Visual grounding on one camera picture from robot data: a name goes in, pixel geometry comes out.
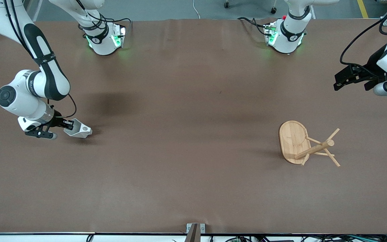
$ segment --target wooden object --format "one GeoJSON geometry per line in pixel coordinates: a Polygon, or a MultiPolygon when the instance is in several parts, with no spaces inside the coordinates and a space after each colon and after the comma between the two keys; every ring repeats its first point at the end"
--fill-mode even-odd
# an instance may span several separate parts
{"type": "Polygon", "coordinates": [[[340,164],[335,159],[335,155],[331,154],[327,148],[334,146],[332,138],[339,132],[336,129],[324,142],[310,138],[307,134],[307,129],[300,122],[287,121],[281,125],[279,136],[281,149],[284,158],[292,164],[304,165],[310,157],[310,154],[327,155],[334,164],[339,167],[340,164]],[[317,145],[311,147],[310,141],[317,145]]]}

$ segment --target wooden post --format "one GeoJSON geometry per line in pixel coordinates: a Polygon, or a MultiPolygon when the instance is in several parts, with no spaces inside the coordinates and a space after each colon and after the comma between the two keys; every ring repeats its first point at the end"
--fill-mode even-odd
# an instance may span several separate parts
{"type": "Polygon", "coordinates": [[[303,152],[296,154],[295,159],[298,160],[298,159],[304,158],[307,154],[313,154],[313,153],[319,152],[321,150],[324,150],[326,148],[329,148],[331,146],[334,146],[334,141],[329,139],[329,140],[323,142],[322,144],[319,144],[315,147],[311,147],[310,149],[304,150],[303,152]]]}

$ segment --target brown table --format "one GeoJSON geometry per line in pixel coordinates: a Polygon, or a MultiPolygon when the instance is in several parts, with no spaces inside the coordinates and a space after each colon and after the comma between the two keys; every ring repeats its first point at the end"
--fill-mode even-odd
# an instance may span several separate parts
{"type": "MultiPolygon", "coordinates": [[[[38,23],[94,134],[27,137],[0,108],[0,232],[387,233],[387,97],[332,87],[341,51],[373,21],[314,20],[291,55],[240,21],[134,23],[109,56],[77,23],[38,23]],[[318,140],[339,127],[341,167],[286,162],[288,120],[318,140]]],[[[386,41],[370,31],[346,60],[365,63],[386,41]]],[[[0,37],[0,87],[22,69],[36,65],[0,37]]]]}

